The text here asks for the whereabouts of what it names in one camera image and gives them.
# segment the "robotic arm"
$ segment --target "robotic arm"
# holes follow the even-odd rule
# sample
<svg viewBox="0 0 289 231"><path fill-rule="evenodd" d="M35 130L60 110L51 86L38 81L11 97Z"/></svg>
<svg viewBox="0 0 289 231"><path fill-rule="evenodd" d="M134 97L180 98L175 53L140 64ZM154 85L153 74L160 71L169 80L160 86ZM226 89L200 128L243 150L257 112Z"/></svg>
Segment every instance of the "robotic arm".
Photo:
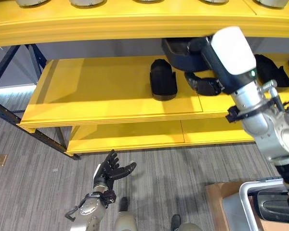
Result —
<svg viewBox="0 0 289 231"><path fill-rule="evenodd" d="M229 122L242 121L244 130L255 139L266 159L276 166L289 191L289 125L284 118L284 107L275 89L276 82L258 85L256 60L242 31L232 26L213 36L195 38L189 42L188 52L201 54L213 70L222 91L231 95L236 104L229 108L226 118ZM185 77L196 89L193 75ZM264 95L267 91L270 99ZM136 167L136 163L119 167L117 162L117 154L112 150L96 171L93 192L66 214L74 222L71 231L99 230L106 208L116 200L114 180L129 175Z"/></svg>
<svg viewBox="0 0 289 231"><path fill-rule="evenodd" d="M128 176L136 168L135 162L119 167L118 161L117 154L112 150L105 161L99 164L94 174L93 192L65 215L73 222L70 231L99 231L108 205L116 201L114 181Z"/></svg>
<svg viewBox="0 0 289 231"><path fill-rule="evenodd" d="M201 54L213 70L222 91L230 94L236 104L229 108L226 118L229 122L242 122L260 152L275 165L289 191L289 125L284 107L274 80L258 85L256 60L240 28L227 27L213 36L193 39L188 51ZM267 91L270 99L264 95Z"/></svg>

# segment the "gray carpet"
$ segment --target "gray carpet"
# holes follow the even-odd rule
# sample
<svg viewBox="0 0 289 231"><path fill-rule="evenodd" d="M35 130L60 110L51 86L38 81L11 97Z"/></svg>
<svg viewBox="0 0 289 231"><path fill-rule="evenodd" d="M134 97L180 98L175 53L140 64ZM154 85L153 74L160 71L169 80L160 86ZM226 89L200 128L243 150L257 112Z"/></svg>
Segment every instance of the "gray carpet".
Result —
<svg viewBox="0 0 289 231"><path fill-rule="evenodd" d="M0 102L23 109L29 96ZM47 133L54 136L53 129ZM1 119L0 154L8 155L0 167L0 231L69 231L64 213L92 190L95 168L105 158L102 153L73 161ZM205 185L276 175L254 143L123 151L119 157L123 165L137 163L114 190L118 198L130 197L140 231L168 231L173 214L212 231ZM112 230L117 210L117 203L109 206L102 231Z"/></svg>

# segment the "shelving unit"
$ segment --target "shelving unit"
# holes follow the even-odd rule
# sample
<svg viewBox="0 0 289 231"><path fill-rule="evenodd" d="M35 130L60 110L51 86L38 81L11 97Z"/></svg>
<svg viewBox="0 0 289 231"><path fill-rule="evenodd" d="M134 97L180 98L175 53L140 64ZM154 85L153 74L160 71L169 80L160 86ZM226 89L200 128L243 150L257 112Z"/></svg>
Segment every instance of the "shelving unit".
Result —
<svg viewBox="0 0 289 231"><path fill-rule="evenodd" d="M289 76L289 54L265 54ZM252 141L241 123L229 124L229 95L197 95L175 70L178 94L152 98L149 72L164 56L53 60L48 62L20 127L73 126L67 154ZM197 73L212 77L211 71ZM289 101L289 88L279 89Z"/></svg>
<svg viewBox="0 0 289 231"><path fill-rule="evenodd" d="M68 0L50 0L21 8L0 0L0 46L93 39L199 37L226 26L245 36L289 38L289 2L270 9L253 0L213 5L200 0L165 0L141 4L107 0L98 7L77 8Z"/></svg>
<svg viewBox="0 0 289 231"><path fill-rule="evenodd" d="M0 117L31 136L79 159L75 153L112 148L140 149L252 141L240 123L224 116L234 105L230 96L195 94L182 71L178 94L168 102L155 101L149 86L151 63L163 56L95 59L46 59L39 42L201 37L226 26L239 26L248 37L289 38L289 2L271 9L253 0L212 5L200 0L165 0L141 4L107 0L97 7L77 8L68 0L50 0L35 7L19 7L0 0L0 46L13 45L0 64L0 77L19 48L27 44L40 80L23 118L0 105ZM289 55L267 55L289 76ZM211 71L197 73L213 76ZM289 101L289 88L279 89ZM72 126L65 145L61 126ZM37 128L56 127L60 143Z"/></svg>
<svg viewBox="0 0 289 231"><path fill-rule="evenodd" d="M202 108L182 71L176 72L175 99L160 102L152 98L150 65L158 58L165 57L50 61L20 126L27 129L195 118Z"/></svg>

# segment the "cardboard box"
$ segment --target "cardboard box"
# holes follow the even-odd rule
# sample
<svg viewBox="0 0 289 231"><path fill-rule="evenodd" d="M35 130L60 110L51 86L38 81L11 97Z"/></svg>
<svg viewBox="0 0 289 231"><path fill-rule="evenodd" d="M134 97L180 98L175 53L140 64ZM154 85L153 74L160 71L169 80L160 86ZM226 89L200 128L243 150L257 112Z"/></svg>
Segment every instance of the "cardboard box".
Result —
<svg viewBox="0 0 289 231"><path fill-rule="evenodd" d="M243 182L226 182L206 186L210 210L216 231L230 231L227 217L223 209L223 199L239 192ZM289 231L289 224L265 221L254 213L258 227L263 231Z"/></svg>

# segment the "black clamp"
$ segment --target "black clamp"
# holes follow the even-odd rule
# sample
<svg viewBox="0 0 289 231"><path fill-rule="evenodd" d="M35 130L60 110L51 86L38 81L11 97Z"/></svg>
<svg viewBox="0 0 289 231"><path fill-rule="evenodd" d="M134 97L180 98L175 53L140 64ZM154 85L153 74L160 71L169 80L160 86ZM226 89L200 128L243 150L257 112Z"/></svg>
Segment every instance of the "black clamp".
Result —
<svg viewBox="0 0 289 231"><path fill-rule="evenodd" d="M112 204L114 202L116 202L116 194L115 191L113 190L108 190L106 192L104 192L103 194L101 194L101 200L105 205L105 208L108 208L109 204Z"/></svg>
<svg viewBox="0 0 289 231"><path fill-rule="evenodd" d="M77 212L77 210L79 208L82 207L82 205L86 202L86 200L90 199L90 198L100 198L101 202L104 204L105 208L108 208L109 204L112 204L114 202L116 202L116 194L115 191L113 190L108 190L104 193L101 192L92 192L92 193L88 193L87 195L85 195L85 197L81 200L81 202L79 203L79 205L75 206L73 209L71 209L70 211L68 211L65 214L65 217L67 219L69 219L70 221L75 221L76 217L72 217L72 215L74 213Z"/></svg>
<svg viewBox="0 0 289 231"><path fill-rule="evenodd" d="M185 72L189 86L199 95L214 96L222 92L222 86L216 78L199 78L192 72Z"/></svg>
<svg viewBox="0 0 289 231"><path fill-rule="evenodd" d="M237 108L237 106L232 106L228 109L228 115L226 115L226 119L228 120L229 123L235 122L235 121L239 121L242 119L246 119L248 117L252 117L254 115L257 115L261 112L263 112L264 110L270 108L272 105L276 105L277 108L279 109L279 111L285 111L285 109L282 107L280 108L281 105L281 101L280 101L280 97L276 96L271 98L266 104L261 105L260 107L256 108L255 110L252 110L250 112L244 113L239 115L240 110Z"/></svg>

